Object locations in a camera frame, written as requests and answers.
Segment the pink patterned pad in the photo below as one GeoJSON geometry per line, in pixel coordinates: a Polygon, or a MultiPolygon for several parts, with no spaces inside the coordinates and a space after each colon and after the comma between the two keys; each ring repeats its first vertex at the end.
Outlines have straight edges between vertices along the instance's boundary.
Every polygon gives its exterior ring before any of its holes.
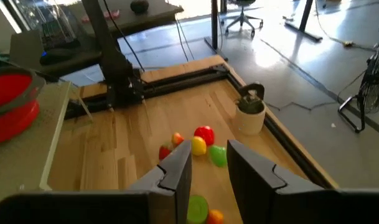
{"type": "MultiPolygon", "coordinates": [[[[106,19],[106,20],[110,20],[110,19],[117,19],[119,18],[119,15],[120,15],[120,10],[117,9],[117,10],[114,10],[114,11],[105,11],[103,13],[103,17],[106,19]]],[[[81,21],[83,23],[88,23],[90,21],[90,18],[87,16],[87,15],[84,15],[83,17],[81,17],[81,21]]]]}

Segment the backlit computer keyboard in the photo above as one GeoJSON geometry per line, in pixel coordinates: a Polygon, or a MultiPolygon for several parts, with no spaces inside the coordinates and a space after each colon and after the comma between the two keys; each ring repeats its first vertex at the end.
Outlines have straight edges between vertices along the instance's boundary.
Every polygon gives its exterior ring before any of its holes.
{"type": "Polygon", "coordinates": [[[69,19],[55,0],[12,0],[28,30],[39,31],[45,50],[80,45],[69,19]]]}

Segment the round green toy fruit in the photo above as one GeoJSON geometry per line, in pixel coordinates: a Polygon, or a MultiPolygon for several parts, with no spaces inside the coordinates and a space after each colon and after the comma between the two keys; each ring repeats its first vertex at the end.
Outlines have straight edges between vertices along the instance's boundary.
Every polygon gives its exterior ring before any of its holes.
{"type": "Polygon", "coordinates": [[[225,167],[227,165],[227,150],[225,147],[213,145],[209,149],[209,157],[217,167],[225,167]]]}

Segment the black computer mouse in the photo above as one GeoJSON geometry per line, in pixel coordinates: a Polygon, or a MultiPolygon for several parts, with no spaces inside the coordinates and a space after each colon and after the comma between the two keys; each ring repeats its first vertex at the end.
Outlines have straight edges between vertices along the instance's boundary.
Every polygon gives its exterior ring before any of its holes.
{"type": "Polygon", "coordinates": [[[50,49],[42,53],[39,62],[41,65],[53,65],[70,60],[74,55],[70,49],[50,49]]]}

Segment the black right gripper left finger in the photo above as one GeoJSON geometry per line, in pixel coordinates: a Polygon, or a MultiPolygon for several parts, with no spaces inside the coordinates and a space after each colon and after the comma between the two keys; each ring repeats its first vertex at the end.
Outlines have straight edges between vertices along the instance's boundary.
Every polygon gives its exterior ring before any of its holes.
{"type": "Polygon", "coordinates": [[[9,196],[0,201],[0,224],[186,224],[191,149],[182,142],[126,190],[9,196]]]}

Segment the black table leg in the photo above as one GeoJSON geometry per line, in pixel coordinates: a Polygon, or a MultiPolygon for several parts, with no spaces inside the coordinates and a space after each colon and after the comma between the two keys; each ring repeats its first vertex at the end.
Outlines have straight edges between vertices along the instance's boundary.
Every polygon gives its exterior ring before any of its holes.
{"type": "Polygon", "coordinates": [[[223,54],[223,52],[218,48],[218,4],[217,0],[210,0],[211,2],[211,36],[205,37],[204,42],[208,47],[217,55],[221,56],[224,61],[228,58],[223,54]]]}
{"type": "Polygon", "coordinates": [[[306,5],[304,6],[301,22],[298,26],[296,26],[293,22],[288,22],[288,21],[284,23],[284,26],[297,33],[300,33],[301,35],[307,37],[311,41],[318,43],[323,39],[323,37],[319,35],[311,34],[306,31],[306,26],[307,26],[309,15],[311,13],[311,7],[312,7],[313,2],[314,0],[306,0],[306,5]]]}

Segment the green perforated metal shelf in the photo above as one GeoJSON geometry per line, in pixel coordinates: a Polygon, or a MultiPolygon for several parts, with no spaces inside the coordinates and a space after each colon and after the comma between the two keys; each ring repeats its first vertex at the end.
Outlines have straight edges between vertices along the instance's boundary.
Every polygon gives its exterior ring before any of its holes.
{"type": "Polygon", "coordinates": [[[40,112],[31,126],[0,144],[0,201],[51,189],[48,176],[73,89],[70,82],[44,86],[37,97],[40,112]]]}

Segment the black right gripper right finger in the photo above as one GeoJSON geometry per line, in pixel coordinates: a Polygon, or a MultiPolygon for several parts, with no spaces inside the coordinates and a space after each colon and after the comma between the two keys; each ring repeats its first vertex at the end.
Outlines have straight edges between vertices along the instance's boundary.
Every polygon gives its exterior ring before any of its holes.
{"type": "Polygon", "coordinates": [[[227,162],[244,224],[379,224],[378,189],[324,189],[237,140],[227,162]]]}

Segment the white plant pot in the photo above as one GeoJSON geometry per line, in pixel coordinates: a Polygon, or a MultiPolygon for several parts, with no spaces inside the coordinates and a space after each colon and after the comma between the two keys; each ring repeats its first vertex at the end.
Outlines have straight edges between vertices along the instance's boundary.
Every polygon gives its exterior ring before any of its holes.
{"type": "Polygon", "coordinates": [[[259,134],[265,119],[266,105],[255,94],[247,93],[236,100],[235,127],[245,135],[259,134]]]}

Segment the black portable speaker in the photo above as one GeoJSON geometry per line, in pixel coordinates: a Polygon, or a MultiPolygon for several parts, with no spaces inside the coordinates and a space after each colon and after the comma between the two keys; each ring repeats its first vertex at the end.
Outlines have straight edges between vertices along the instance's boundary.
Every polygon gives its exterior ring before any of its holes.
{"type": "Polygon", "coordinates": [[[135,14],[143,14],[147,12],[149,8],[148,0],[132,0],[130,8],[135,14]]]}

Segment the orange yellow toy peach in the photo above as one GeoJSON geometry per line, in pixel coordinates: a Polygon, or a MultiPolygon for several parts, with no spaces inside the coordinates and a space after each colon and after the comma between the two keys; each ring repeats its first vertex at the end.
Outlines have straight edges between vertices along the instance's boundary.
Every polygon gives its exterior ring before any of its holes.
{"type": "Polygon", "coordinates": [[[184,138],[180,133],[175,132],[171,137],[171,143],[173,147],[179,146],[184,141],[184,138]]]}

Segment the toy kiwi half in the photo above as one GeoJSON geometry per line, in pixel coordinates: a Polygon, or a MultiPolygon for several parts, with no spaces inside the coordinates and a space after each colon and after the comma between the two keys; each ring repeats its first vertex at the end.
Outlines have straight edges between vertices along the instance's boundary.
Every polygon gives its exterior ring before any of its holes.
{"type": "Polygon", "coordinates": [[[201,195],[189,197],[187,224],[205,224],[208,217],[208,202],[201,195]]]}

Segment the grey desk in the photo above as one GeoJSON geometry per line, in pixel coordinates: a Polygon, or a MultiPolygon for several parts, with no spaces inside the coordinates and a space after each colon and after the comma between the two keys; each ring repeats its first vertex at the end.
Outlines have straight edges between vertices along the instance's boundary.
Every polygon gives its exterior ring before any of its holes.
{"type": "MultiPolygon", "coordinates": [[[[130,8],[132,1],[133,0],[106,0],[111,12],[119,10],[119,17],[114,19],[114,21],[125,35],[175,22],[175,15],[184,11],[182,7],[169,4],[165,2],[165,0],[147,0],[149,3],[147,12],[137,15],[130,8]]],[[[91,24],[89,22],[82,22],[82,18],[86,15],[82,2],[72,4],[68,8],[82,24],[85,32],[88,35],[95,36],[91,24]]],[[[121,37],[112,21],[107,20],[106,23],[109,31],[114,36],[121,37]]]]}

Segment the red collapsible bowl grey rim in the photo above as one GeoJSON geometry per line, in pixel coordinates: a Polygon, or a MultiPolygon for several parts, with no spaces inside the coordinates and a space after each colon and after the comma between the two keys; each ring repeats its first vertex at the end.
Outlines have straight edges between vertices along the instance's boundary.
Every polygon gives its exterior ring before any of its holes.
{"type": "Polygon", "coordinates": [[[39,115],[37,97],[46,81],[35,72],[0,68],[0,143],[21,134],[39,115]]]}

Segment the black office chair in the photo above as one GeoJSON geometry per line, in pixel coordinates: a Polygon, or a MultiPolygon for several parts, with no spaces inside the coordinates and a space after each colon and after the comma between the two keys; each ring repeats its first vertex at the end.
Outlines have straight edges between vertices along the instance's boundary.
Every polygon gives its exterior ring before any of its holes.
{"type": "Polygon", "coordinates": [[[240,11],[240,15],[239,16],[228,16],[228,17],[225,17],[222,21],[221,21],[221,25],[224,25],[225,21],[227,19],[233,19],[233,21],[227,25],[227,27],[225,28],[225,35],[228,35],[229,34],[229,28],[233,25],[235,25],[236,23],[239,23],[240,24],[240,27],[243,27],[243,24],[248,24],[250,27],[251,27],[251,37],[254,37],[255,36],[255,27],[253,26],[253,24],[250,22],[250,20],[258,20],[260,22],[259,24],[259,28],[263,28],[263,25],[264,25],[264,20],[262,18],[259,18],[259,17],[253,17],[253,16],[247,16],[244,11],[245,11],[245,7],[248,7],[250,6],[251,4],[253,4],[256,0],[227,0],[227,3],[230,3],[230,4],[234,4],[236,6],[238,6],[241,11],[240,11]]]}

